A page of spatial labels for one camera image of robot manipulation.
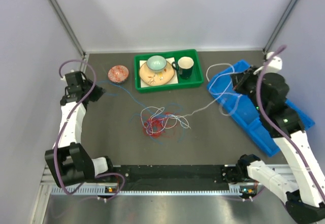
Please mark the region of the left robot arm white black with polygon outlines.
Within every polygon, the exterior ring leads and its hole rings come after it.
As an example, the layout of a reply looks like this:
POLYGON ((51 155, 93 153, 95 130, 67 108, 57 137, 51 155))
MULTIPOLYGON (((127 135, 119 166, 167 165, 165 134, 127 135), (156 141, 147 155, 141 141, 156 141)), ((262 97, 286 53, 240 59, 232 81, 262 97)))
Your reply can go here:
POLYGON ((81 145, 82 123, 89 102, 96 102, 105 90, 93 84, 81 71, 65 76, 67 86, 60 100, 60 138, 54 149, 45 152, 45 161, 58 187, 61 187, 57 173, 64 186, 89 182, 99 176, 103 181, 115 177, 115 169, 107 156, 91 159, 81 145))

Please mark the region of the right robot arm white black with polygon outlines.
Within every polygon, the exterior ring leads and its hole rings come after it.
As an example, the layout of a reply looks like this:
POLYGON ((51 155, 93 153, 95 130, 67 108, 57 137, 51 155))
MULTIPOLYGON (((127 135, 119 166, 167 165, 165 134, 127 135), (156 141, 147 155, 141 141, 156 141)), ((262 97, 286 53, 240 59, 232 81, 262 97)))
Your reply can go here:
POLYGON ((286 102, 289 86, 277 73, 262 75, 257 67, 231 75, 233 90, 246 95, 259 113, 263 127, 292 170, 295 182, 287 180, 254 154, 236 163, 243 181, 256 180, 276 195, 296 223, 324 219, 324 174, 310 148, 304 124, 286 102))

